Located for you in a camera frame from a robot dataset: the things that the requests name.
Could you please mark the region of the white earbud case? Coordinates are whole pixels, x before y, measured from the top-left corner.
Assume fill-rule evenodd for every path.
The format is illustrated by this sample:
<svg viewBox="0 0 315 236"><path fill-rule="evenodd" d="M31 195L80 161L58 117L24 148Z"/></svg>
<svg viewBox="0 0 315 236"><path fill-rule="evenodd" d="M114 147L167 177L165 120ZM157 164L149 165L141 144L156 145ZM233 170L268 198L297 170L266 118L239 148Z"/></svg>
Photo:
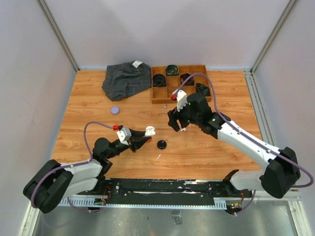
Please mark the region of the white earbud case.
<svg viewBox="0 0 315 236"><path fill-rule="evenodd" d="M153 137L156 134L153 126L147 126L145 129L145 137Z"/></svg>

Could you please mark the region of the black earbud case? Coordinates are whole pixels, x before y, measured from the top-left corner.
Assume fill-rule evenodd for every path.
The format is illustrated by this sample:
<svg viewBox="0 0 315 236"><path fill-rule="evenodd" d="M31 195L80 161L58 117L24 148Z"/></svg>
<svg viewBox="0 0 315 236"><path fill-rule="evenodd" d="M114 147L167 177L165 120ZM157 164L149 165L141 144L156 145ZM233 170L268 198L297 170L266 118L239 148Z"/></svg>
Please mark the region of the black earbud case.
<svg viewBox="0 0 315 236"><path fill-rule="evenodd" d="M159 140L157 142L157 148L165 149L167 147L167 142L165 140Z"/></svg>

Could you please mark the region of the purple earbud case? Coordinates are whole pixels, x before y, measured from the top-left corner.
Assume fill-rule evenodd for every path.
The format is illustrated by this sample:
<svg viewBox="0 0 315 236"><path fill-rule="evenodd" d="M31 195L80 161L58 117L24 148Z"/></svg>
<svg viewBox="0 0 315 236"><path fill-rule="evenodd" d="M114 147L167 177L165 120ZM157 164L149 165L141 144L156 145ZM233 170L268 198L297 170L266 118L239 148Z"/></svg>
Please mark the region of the purple earbud case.
<svg viewBox="0 0 315 236"><path fill-rule="evenodd" d="M111 108L110 112L111 112L111 114L113 114L113 115L117 115L117 114L120 113L120 108L117 107L117 106L114 106L114 107Z"/></svg>

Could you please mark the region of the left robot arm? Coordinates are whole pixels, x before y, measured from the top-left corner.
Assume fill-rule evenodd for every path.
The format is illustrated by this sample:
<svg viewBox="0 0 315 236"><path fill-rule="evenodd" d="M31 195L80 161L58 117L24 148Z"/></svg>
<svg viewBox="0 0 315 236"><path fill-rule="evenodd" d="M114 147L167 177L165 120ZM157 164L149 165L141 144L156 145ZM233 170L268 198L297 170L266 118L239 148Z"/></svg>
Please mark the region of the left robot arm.
<svg viewBox="0 0 315 236"><path fill-rule="evenodd" d="M63 199L77 193L92 191L101 194L105 190L102 177L112 166L110 159L127 149L137 152L156 133L152 126L146 127L145 131L135 131L121 125L115 131L117 140L110 142L99 138L95 141L90 160L68 164L56 160L46 162L23 189L23 195L32 207L49 213Z"/></svg>

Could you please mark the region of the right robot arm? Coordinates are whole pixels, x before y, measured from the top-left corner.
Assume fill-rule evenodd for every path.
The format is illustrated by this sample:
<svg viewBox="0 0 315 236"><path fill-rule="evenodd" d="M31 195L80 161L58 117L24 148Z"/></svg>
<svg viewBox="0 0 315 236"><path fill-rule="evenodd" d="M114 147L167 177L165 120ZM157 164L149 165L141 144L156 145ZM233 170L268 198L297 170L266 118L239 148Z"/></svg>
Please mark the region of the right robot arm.
<svg viewBox="0 0 315 236"><path fill-rule="evenodd" d="M176 132L194 124L205 134L234 146L261 167L258 171L231 171L223 179L223 191L227 196L233 197L240 190L248 189L264 190L280 199L300 178L296 153L291 148L280 149L263 142L229 117L212 112L206 98L200 93L187 95L180 90L171 95L171 99L177 105L167 113L168 125Z"/></svg>

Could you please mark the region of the dark green rolled tie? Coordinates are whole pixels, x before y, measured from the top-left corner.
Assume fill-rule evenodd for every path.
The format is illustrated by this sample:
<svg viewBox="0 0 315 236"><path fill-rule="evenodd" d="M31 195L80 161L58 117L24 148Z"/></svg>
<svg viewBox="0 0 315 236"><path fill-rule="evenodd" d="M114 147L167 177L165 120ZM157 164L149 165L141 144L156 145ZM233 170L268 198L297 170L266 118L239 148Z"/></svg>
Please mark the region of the dark green rolled tie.
<svg viewBox="0 0 315 236"><path fill-rule="evenodd" d="M195 90L197 93L202 94L203 96L211 96L211 92L208 86L202 83L196 83Z"/></svg>

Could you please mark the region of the black rolled belt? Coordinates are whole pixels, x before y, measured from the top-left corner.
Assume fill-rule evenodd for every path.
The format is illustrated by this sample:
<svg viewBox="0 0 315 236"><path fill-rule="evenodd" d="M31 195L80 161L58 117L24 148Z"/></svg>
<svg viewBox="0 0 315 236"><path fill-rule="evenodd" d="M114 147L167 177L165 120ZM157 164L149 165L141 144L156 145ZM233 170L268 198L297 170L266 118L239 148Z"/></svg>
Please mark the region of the black rolled belt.
<svg viewBox="0 0 315 236"><path fill-rule="evenodd" d="M153 87L165 87L166 86L166 76L163 74L156 74L152 78Z"/></svg>

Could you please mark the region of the brown rolled belt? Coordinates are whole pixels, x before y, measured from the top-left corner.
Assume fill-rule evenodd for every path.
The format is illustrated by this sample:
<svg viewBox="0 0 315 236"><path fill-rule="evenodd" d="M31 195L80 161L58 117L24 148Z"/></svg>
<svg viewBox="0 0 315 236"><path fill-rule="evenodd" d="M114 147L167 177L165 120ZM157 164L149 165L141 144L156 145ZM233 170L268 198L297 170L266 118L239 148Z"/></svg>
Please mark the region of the brown rolled belt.
<svg viewBox="0 0 315 236"><path fill-rule="evenodd" d="M184 83L184 81L188 78L188 80L185 82L185 86L194 86L194 78L189 73L184 73L180 75L180 81L181 84Z"/></svg>

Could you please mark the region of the wooden compartment tray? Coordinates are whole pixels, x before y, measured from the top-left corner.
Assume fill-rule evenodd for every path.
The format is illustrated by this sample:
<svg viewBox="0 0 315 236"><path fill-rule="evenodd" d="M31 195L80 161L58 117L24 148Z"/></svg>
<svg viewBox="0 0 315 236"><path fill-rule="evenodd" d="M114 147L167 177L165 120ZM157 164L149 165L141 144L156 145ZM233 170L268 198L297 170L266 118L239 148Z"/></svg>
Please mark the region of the wooden compartment tray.
<svg viewBox="0 0 315 236"><path fill-rule="evenodd" d="M204 76L207 74L205 65L178 65L179 75L178 76L167 76L165 74L166 66L153 66L151 68L151 79L156 74L163 74L166 76L166 86L165 87L153 87L151 89L151 102L152 104L168 104L171 103L171 95L178 88L183 90L187 95L196 93L195 85L196 83L202 83L209 87L211 92L211 86ZM188 78L181 84L180 75L184 73L189 73L194 78L194 86L185 86L185 82ZM211 96L206 96L207 101L212 100Z"/></svg>

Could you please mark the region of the green patterned rolled tie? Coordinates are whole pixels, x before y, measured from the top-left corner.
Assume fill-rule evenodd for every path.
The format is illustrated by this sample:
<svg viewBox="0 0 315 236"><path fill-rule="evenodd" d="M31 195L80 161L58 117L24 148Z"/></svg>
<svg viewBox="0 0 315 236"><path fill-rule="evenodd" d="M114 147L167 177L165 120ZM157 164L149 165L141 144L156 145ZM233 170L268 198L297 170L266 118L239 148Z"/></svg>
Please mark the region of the green patterned rolled tie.
<svg viewBox="0 0 315 236"><path fill-rule="evenodd" d="M165 74L167 76L178 76L179 75L179 67L175 64L170 64L165 68Z"/></svg>

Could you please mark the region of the grey checked cloth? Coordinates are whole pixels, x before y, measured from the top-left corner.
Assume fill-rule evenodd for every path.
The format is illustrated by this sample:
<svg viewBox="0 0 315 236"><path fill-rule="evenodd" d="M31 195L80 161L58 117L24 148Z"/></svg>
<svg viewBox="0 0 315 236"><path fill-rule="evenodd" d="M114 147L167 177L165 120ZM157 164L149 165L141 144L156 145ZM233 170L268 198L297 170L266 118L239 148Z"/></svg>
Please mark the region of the grey checked cloth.
<svg viewBox="0 0 315 236"><path fill-rule="evenodd" d="M102 90L111 101L119 101L151 88L151 67L139 60L109 65Z"/></svg>

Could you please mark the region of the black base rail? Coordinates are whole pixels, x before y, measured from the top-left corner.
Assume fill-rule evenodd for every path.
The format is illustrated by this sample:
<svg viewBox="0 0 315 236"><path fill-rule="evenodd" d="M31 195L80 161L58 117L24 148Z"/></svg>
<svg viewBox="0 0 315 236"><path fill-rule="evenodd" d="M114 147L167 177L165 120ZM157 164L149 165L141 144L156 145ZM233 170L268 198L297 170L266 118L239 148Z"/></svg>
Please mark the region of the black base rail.
<svg viewBox="0 0 315 236"><path fill-rule="evenodd" d="M93 190L83 190L78 195L98 196L99 202L112 205L195 207L213 206L215 198L244 199L245 192L235 189L226 180L196 179L98 179Z"/></svg>

